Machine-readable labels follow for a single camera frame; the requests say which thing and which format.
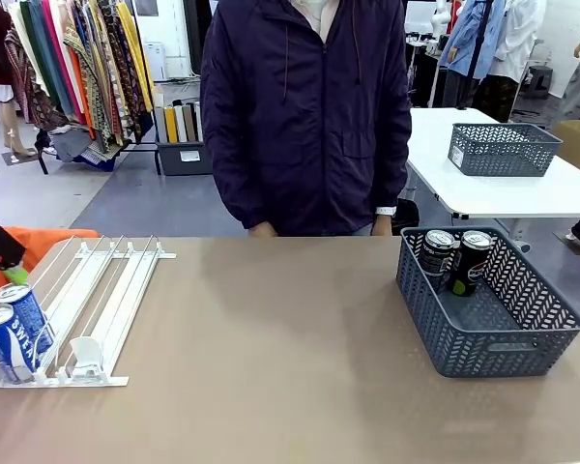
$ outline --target white garment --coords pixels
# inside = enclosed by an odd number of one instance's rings
[[[71,81],[73,92],[75,93],[77,106],[79,107],[79,112],[83,114],[84,104],[82,102],[81,95],[79,94],[79,86],[77,85],[77,78],[75,77],[73,61],[71,60],[71,55],[67,51],[67,46],[63,43],[63,40],[65,39],[63,24],[66,25],[67,20],[69,19],[67,1],[49,0],[49,9],[51,10],[51,19],[54,22],[54,29],[56,30],[56,36],[58,37],[58,44],[60,44],[60,52],[62,53],[62,57],[65,60],[67,74],[69,75],[69,80]]]
[[[15,95],[13,95],[13,87],[10,85],[0,84],[0,102],[10,102]]]
[[[546,0],[513,0],[511,2],[490,74],[502,75],[520,82],[533,52],[537,31],[545,16],[545,9]]]
[[[326,42],[335,13],[337,13],[339,0],[290,0],[290,3],[301,15],[305,16],[322,42]]]
[[[46,95],[49,95],[47,91],[47,86],[45,85],[45,81],[43,80],[43,76],[41,75],[41,69],[39,68],[39,63],[37,62],[37,58],[35,58],[35,54],[32,51],[32,45],[30,45],[30,40],[28,40],[28,33],[26,32],[26,26],[23,23],[23,16],[21,15],[21,5],[19,3],[12,3],[9,5],[9,14],[11,15],[11,20],[13,21],[13,25],[15,27],[15,31],[19,36],[19,41],[21,42],[21,46],[23,46],[23,51],[26,53],[26,56],[30,60],[30,64],[32,64],[32,69],[35,70],[35,82],[41,87],[41,90],[45,92]]]

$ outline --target jacket zipper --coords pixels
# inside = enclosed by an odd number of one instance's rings
[[[320,90],[320,104],[321,104],[321,133],[320,133],[320,151],[321,151],[321,159],[322,159],[322,235],[327,232],[326,227],[326,212],[327,212],[327,156],[325,153],[325,135],[326,135],[326,128],[325,128],[325,98],[327,95],[327,44],[322,44],[322,85]]]

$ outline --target jacket pocket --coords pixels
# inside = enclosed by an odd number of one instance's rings
[[[362,132],[345,131],[342,134],[342,139],[344,157],[357,160],[374,158],[376,138],[371,130]]]

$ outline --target dark purple jacket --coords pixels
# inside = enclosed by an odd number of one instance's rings
[[[399,0],[340,0],[326,43],[289,0],[221,0],[201,101],[232,216],[343,235],[395,206],[411,133],[404,46]]]

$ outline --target sweps can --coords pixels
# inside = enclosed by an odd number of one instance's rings
[[[0,304],[0,370],[4,380],[18,384],[32,379],[32,341],[9,304]]]
[[[32,293],[29,284],[15,285],[9,283],[0,287],[0,304],[11,305],[16,316],[23,324],[24,329],[28,332],[34,346],[37,338],[37,357],[47,351],[54,342],[53,332],[49,324],[45,323],[47,319],[37,303],[37,299]]]

